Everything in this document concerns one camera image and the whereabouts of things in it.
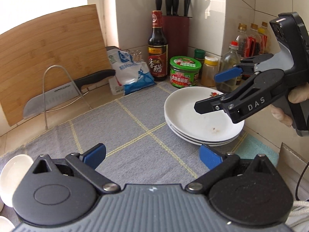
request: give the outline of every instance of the soy sauce bottle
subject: soy sauce bottle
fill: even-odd
[[[162,11],[152,11],[152,34],[148,40],[148,61],[151,75],[155,81],[167,77],[167,40],[162,30]]]

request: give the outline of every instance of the gray mat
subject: gray mat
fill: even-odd
[[[163,105],[175,90],[162,82],[93,109],[0,157],[0,170],[17,154],[26,153],[33,159],[43,153],[64,158],[102,142],[107,157],[97,171],[121,187],[126,183],[185,186],[208,168],[199,159],[199,147],[177,137],[165,123]],[[223,153],[237,149],[245,134],[217,149]],[[12,208],[5,207],[0,215],[14,225],[19,223]]]

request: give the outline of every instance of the black cable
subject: black cable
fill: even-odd
[[[305,174],[305,172],[306,172],[308,166],[309,166],[309,162],[308,162],[307,165],[305,166],[304,170],[302,171],[302,174],[300,175],[300,177],[299,177],[299,179],[298,179],[298,182],[297,182],[297,185],[296,185],[296,189],[295,189],[295,199],[296,199],[296,200],[300,200],[300,199],[298,198],[298,187],[299,187],[300,181],[302,180],[302,177],[303,177],[303,175]]]

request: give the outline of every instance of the knife block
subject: knife block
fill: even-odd
[[[168,44],[168,74],[170,73],[170,59],[176,55],[188,54],[189,17],[163,16],[163,33]]]

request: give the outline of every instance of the green lid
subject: green lid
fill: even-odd
[[[205,57],[205,51],[200,50],[200,49],[194,50],[194,58],[204,59],[204,57]]]
[[[170,61],[171,66],[182,70],[199,70],[202,66],[200,61],[188,56],[174,56]]]

